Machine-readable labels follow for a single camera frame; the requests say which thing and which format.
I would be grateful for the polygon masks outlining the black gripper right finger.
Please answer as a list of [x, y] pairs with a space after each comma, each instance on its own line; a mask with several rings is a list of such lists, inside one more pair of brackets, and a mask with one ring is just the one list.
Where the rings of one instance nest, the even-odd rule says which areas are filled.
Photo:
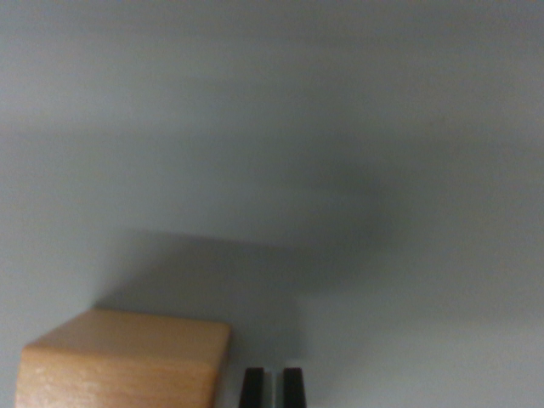
[[307, 400], [300, 367], [287, 367], [276, 376], [275, 407], [306, 408]]

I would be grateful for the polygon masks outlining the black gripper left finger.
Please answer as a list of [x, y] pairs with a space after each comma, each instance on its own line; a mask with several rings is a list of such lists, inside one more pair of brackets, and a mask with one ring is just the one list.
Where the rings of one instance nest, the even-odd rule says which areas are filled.
[[241, 387], [239, 408], [272, 408], [274, 392], [274, 380], [270, 371], [263, 367], [247, 368]]

